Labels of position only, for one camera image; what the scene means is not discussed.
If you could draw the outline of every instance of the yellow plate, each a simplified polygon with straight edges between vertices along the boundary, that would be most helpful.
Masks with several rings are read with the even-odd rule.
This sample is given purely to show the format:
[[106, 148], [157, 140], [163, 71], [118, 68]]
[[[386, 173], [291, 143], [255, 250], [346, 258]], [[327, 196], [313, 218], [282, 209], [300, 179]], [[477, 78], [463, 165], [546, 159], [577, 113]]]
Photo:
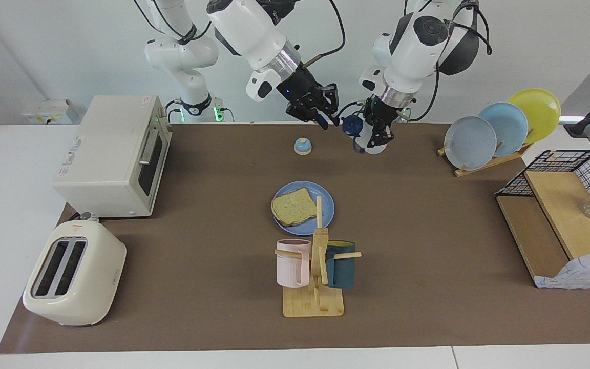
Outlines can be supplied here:
[[529, 129], [534, 129], [525, 140], [526, 144], [546, 138], [559, 124], [561, 104], [555, 96], [544, 89], [527, 89], [511, 96], [509, 103], [519, 107], [527, 117]]

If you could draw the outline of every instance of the white mug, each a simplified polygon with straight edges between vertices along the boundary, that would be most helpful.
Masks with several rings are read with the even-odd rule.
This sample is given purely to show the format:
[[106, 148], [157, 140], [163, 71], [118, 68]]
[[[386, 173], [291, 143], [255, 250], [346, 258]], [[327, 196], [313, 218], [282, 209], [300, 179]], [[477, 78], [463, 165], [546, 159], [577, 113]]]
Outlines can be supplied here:
[[277, 283], [283, 287], [299, 288], [309, 285], [311, 241], [279, 240], [277, 250], [297, 252], [302, 259], [277, 255]]

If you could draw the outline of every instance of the plate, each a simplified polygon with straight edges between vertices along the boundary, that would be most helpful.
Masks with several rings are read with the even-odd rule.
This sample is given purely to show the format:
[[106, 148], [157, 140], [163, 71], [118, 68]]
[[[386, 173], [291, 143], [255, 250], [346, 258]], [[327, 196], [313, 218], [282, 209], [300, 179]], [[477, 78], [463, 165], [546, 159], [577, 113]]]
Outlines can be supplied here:
[[561, 116], [561, 104], [555, 96], [543, 89], [527, 89], [511, 96], [509, 102], [527, 116], [529, 129], [534, 129], [525, 143], [541, 141], [555, 130]]
[[445, 156], [453, 166], [474, 171], [489, 163], [498, 138], [491, 124], [480, 117], [463, 117], [445, 134]]
[[[332, 219], [334, 219], [334, 199], [332, 199], [331, 194], [325, 190], [325, 187], [322, 187], [318, 183], [309, 182], [308, 180], [297, 180], [296, 182], [288, 183], [284, 187], [281, 187], [281, 189], [277, 191], [272, 199], [281, 195], [285, 195], [288, 192], [296, 191], [302, 187], [306, 187], [306, 189], [309, 191], [313, 202], [316, 202], [316, 198], [318, 198], [318, 196], [323, 198], [323, 227], [329, 227]], [[316, 227], [318, 227], [318, 220], [316, 218], [309, 219], [302, 224], [297, 224], [290, 227], [284, 227], [281, 225], [277, 218], [274, 218], [274, 220], [276, 224], [281, 227], [281, 229], [296, 236], [311, 236], [314, 233]]]
[[519, 107], [510, 102], [491, 104], [477, 116], [489, 122], [496, 131], [499, 148], [493, 155], [495, 157], [513, 154], [527, 138], [527, 117]]

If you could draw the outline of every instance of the toaster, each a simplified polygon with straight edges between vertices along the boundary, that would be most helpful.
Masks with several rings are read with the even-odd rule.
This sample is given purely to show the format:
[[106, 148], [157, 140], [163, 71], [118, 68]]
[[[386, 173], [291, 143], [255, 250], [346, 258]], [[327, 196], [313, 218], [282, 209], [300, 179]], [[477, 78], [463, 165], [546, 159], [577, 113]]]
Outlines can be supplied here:
[[157, 96], [95, 96], [52, 187], [82, 214], [151, 215], [171, 138]]
[[98, 222], [64, 222], [40, 254], [23, 304], [61, 325], [96, 324], [113, 303], [126, 256], [124, 243]]

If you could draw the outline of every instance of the mug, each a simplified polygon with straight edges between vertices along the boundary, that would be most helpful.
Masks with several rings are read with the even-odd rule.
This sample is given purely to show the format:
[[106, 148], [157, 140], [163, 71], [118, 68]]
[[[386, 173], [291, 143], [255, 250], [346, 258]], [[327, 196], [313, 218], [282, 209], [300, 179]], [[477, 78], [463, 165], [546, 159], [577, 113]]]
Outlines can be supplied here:
[[283, 287], [299, 288], [309, 285], [311, 241], [279, 240], [277, 250], [297, 252], [302, 259], [277, 255], [277, 283]]
[[325, 262], [327, 266], [327, 287], [350, 288], [354, 285], [354, 258], [334, 259], [335, 254], [347, 254], [356, 251], [356, 245], [350, 241], [329, 241]]

